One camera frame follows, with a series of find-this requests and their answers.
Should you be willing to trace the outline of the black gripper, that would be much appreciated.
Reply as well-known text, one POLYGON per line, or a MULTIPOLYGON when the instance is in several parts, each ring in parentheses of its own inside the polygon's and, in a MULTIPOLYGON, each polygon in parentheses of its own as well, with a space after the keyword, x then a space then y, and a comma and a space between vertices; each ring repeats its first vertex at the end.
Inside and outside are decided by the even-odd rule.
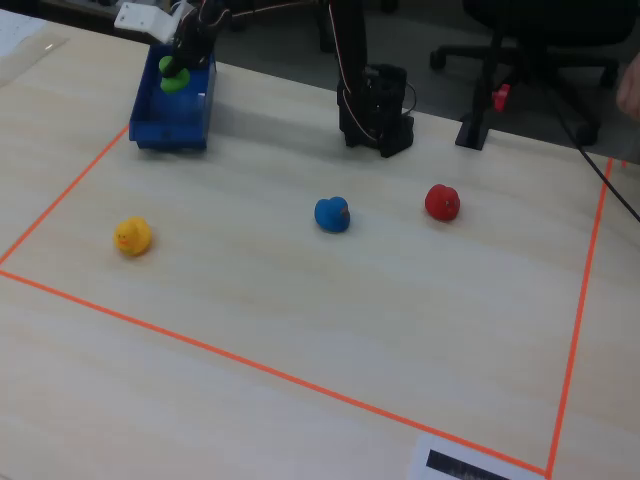
POLYGON ((187 68, 185 50, 193 50, 193 68, 207 67, 217 36, 230 19, 231 10, 224 1, 202 1, 193 8, 178 24, 174 35, 176 48, 164 66, 164 74, 179 75, 187 68))

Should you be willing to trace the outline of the person's hand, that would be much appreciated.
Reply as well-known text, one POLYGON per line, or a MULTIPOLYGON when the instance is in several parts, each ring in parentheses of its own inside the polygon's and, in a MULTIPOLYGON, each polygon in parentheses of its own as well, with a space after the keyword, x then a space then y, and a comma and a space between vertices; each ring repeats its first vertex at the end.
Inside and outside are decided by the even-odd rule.
POLYGON ((640 53, 626 68, 616 95, 621 112, 638 121, 640 117, 640 53))

